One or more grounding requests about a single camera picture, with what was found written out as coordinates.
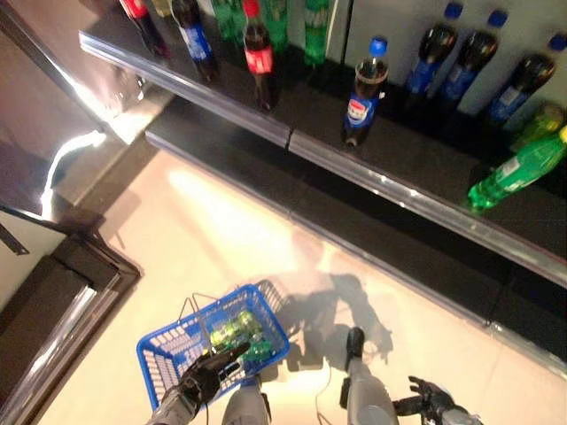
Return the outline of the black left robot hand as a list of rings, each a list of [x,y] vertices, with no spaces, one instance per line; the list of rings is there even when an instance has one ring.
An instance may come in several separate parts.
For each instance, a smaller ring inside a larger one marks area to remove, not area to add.
[[[240,368],[238,359],[250,347],[249,342],[244,342],[222,352],[202,354],[183,373],[176,389],[197,409],[208,404],[220,390],[221,383]]]

